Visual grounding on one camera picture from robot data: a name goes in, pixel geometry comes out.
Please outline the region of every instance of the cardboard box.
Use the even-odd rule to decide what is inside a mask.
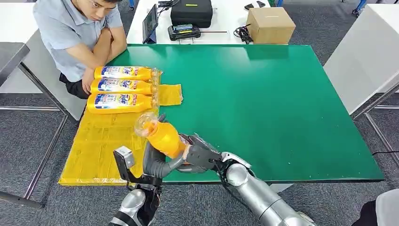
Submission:
[[[254,44],[288,44],[295,29],[282,7],[250,8],[247,24]]]

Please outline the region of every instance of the black bag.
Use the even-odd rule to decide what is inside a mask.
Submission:
[[[210,27],[213,13],[211,0],[178,1],[170,12],[173,26],[193,24],[199,28]]]

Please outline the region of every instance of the bottle label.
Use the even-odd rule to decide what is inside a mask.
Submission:
[[[134,75],[137,76],[137,67],[120,67],[120,66],[105,66],[101,71],[101,75],[104,78],[120,78],[124,75]]]
[[[116,109],[118,107],[135,106],[136,94],[98,94],[94,106],[98,109]]]
[[[101,79],[98,83],[98,91],[128,91],[137,89],[138,81]]]

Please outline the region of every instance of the man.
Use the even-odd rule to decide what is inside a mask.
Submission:
[[[90,95],[96,67],[126,49],[117,3],[121,0],[38,0],[33,9],[41,38],[67,91]]]

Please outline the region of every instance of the black pants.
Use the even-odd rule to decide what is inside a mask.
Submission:
[[[65,87],[66,87],[66,90],[68,91],[68,93],[70,93],[76,97],[79,97],[80,99],[88,98],[89,95],[85,91],[83,91],[82,80],[79,80],[77,82],[70,82],[65,77],[65,75],[61,73],[60,81],[65,83]]]
[[[360,211],[360,218],[352,226],[377,226],[375,200],[367,202]]]

